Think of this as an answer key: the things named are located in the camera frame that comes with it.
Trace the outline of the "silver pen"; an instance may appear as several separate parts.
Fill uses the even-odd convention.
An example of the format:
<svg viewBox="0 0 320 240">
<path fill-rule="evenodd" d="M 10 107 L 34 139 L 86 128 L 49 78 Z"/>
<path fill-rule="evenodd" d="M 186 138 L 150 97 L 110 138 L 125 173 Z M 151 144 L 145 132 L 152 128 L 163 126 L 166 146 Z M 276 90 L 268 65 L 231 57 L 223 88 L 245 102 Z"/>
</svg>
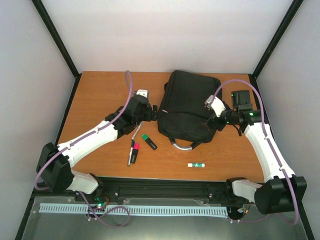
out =
<svg viewBox="0 0 320 240">
<path fill-rule="evenodd" d="M 133 134 L 132 137 L 131 137 L 131 140 L 134 140 L 134 139 L 135 139 L 135 137 L 136 137 L 137 133 L 139 132 L 139 130 L 141 129 L 142 125 L 143 125 L 143 122 L 141 122 L 141 123 L 138 125 L 138 127 L 136 128 L 134 134 Z"/>
</svg>

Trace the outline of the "green highlighter marker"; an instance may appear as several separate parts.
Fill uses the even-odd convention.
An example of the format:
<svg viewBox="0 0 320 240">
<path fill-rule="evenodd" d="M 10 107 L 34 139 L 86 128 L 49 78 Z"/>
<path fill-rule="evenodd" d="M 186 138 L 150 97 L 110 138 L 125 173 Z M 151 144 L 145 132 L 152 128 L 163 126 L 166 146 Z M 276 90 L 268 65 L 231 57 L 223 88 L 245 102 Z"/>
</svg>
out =
<svg viewBox="0 0 320 240">
<path fill-rule="evenodd" d="M 141 137 L 153 150 L 156 150 L 158 148 L 147 134 L 142 134 Z"/>
</svg>

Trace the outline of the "pink highlighter marker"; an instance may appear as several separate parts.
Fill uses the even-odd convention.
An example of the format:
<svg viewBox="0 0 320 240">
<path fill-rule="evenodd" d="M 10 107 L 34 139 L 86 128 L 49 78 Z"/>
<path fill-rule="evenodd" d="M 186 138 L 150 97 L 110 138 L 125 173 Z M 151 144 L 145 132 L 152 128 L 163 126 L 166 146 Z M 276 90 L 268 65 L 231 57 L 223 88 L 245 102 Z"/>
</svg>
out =
<svg viewBox="0 0 320 240">
<path fill-rule="evenodd" d="M 131 153 L 131 157 L 130 157 L 130 163 L 131 164 L 135 164 L 137 157 L 138 157 L 138 153 L 139 153 L 139 149 L 140 149 L 140 144 L 139 143 L 135 143 L 132 149 L 132 153 Z"/>
</svg>

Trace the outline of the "black student bag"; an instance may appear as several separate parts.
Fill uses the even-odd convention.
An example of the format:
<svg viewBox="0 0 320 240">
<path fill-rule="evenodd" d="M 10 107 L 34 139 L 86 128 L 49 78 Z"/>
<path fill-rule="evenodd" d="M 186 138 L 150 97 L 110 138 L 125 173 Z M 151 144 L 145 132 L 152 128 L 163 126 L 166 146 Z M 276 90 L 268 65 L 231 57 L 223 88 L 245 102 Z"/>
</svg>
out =
<svg viewBox="0 0 320 240">
<path fill-rule="evenodd" d="M 221 85 L 218 78 L 182 70 L 171 73 L 157 114 L 158 131 L 182 151 L 212 141 L 217 127 L 205 101 Z"/>
</svg>

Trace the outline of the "white glue stick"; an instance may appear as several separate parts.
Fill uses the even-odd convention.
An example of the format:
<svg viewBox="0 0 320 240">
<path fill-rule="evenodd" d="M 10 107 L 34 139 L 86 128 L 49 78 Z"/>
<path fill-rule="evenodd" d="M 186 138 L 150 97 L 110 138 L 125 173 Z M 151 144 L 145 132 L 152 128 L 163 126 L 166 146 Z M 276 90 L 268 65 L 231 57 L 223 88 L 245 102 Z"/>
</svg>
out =
<svg viewBox="0 0 320 240">
<path fill-rule="evenodd" d="M 188 162 L 188 168 L 204 168 L 206 165 L 204 163 L 195 163 L 195 162 Z"/>
</svg>

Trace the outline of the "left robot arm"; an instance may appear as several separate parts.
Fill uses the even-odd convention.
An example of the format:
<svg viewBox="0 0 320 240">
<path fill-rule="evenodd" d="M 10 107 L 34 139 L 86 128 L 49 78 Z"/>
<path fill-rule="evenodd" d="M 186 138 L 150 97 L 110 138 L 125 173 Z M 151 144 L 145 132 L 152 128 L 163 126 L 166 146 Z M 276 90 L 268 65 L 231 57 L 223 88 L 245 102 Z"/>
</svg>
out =
<svg viewBox="0 0 320 240">
<path fill-rule="evenodd" d="M 98 178 L 92 173 L 73 170 L 73 167 L 103 145 L 130 134 L 141 122 L 156 121 L 157 114 L 157 105 L 151 105 L 145 96 L 134 95 L 124 106 L 82 135 L 58 145 L 47 143 L 42 148 L 36 168 L 36 179 L 42 179 L 45 186 L 35 183 L 35 189 L 52 193 L 66 190 L 82 192 L 92 201 L 101 200 L 104 188 Z"/>
</svg>

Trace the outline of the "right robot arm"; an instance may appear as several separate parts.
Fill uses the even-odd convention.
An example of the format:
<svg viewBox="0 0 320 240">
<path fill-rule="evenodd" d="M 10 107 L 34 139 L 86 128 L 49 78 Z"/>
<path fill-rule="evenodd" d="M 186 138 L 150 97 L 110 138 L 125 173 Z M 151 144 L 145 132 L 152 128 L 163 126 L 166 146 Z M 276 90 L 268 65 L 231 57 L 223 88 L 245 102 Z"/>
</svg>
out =
<svg viewBox="0 0 320 240">
<path fill-rule="evenodd" d="M 222 108 L 214 110 L 208 123 L 218 131 L 226 125 L 235 126 L 238 134 L 249 140 L 262 169 L 262 184 L 244 177 L 229 178 L 227 184 L 232 196 L 254 203 L 264 215 L 299 211 L 307 182 L 303 176 L 296 176 L 285 161 L 262 111 Z"/>
</svg>

